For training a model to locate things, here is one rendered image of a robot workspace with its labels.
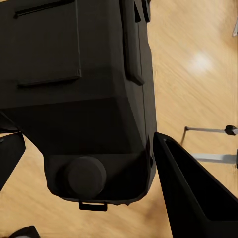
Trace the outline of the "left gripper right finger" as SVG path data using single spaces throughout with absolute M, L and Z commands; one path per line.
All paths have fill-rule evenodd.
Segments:
M 172 137 L 153 152 L 173 238 L 238 238 L 238 198 Z

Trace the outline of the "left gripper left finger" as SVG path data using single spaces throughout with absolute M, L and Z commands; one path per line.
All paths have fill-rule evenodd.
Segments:
M 22 132 L 0 137 L 0 191 L 26 150 Z

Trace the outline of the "digital camera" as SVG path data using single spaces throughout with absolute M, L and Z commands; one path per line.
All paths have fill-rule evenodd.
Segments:
M 80 210 L 129 206 L 157 166 L 151 0 L 0 0 L 0 134 L 44 157 Z

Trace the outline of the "camera tripod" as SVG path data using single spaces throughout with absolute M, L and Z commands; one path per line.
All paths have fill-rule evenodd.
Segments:
M 187 126 L 186 126 L 187 127 Z M 188 130 L 193 131 L 206 131 L 206 132 L 219 132 L 227 135 L 238 135 L 238 127 L 227 125 L 224 130 L 222 129 L 207 129 L 207 128 L 194 128 L 188 127 Z M 189 153 L 198 162 L 211 162 L 211 163 L 223 163 L 223 164 L 235 164 L 238 166 L 238 155 L 228 154 L 204 154 L 204 153 Z

